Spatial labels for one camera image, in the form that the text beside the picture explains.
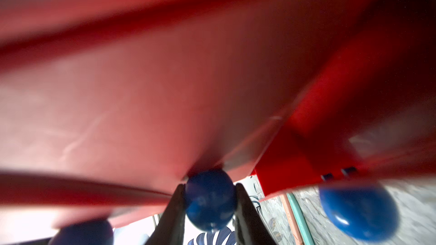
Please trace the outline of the pink fruit knife left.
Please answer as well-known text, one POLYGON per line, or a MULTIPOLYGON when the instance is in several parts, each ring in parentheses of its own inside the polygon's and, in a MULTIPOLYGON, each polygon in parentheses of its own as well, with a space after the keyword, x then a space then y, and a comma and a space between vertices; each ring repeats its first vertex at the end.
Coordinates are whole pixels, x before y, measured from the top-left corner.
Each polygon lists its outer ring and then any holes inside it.
POLYGON ((291 208, 291 205, 290 205, 290 202, 289 202, 287 196, 285 194, 281 194, 279 197, 280 197, 280 200, 281 200, 283 207, 285 209, 285 213, 286 213, 288 223, 290 225, 295 243, 297 245, 304 245, 303 238, 302 238, 301 233, 299 231, 299 227, 297 225, 296 218, 294 216, 294 213, 292 211, 292 208, 291 208))

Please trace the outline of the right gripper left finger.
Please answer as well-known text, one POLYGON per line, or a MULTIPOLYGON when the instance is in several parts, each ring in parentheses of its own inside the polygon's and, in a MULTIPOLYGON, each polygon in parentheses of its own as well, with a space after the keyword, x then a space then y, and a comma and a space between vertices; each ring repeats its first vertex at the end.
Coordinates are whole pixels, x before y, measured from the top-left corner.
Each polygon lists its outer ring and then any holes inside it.
POLYGON ((185 233, 185 185, 179 184, 146 245, 182 245, 185 233))

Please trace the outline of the teal fruit knife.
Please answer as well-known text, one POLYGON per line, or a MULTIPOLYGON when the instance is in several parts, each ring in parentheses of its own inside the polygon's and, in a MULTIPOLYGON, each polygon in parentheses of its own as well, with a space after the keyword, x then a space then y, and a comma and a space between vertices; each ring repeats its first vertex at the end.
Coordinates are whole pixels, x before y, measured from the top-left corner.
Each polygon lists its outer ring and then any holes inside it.
POLYGON ((289 193, 289 194, 287 194, 287 198, 290 202, 290 206, 291 206, 292 212, 294 214, 294 219, 296 221, 300 235, 302 237, 303 244, 304 245, 314 245, 315 242, 313 240, 312 234, 310 232, 310 229, 307 225, 307 222, 304 218, 304 214, 300 208, 300 205, 299 205, 296 197, 292 193, 289 193))

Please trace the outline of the red three-drawer cabinet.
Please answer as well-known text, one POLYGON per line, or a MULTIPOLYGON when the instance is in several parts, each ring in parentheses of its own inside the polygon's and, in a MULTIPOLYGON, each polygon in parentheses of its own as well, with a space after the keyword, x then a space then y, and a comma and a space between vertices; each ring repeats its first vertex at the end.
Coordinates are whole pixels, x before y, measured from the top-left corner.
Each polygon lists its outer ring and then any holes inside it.
POLYGON ((434 176, 436 0, 1 0, 2 244, 209 169, 266 196, 434 176))

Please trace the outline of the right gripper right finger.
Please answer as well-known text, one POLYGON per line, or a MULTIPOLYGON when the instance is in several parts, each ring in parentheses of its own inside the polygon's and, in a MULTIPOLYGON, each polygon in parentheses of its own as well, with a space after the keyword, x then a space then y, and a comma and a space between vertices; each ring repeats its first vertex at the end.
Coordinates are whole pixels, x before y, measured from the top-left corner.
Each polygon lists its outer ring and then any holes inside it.
POLYGON ((235 185, 237 196, 236 244, 237 245, 276 245, 257 213, 248 193, 240 183, 235 185))

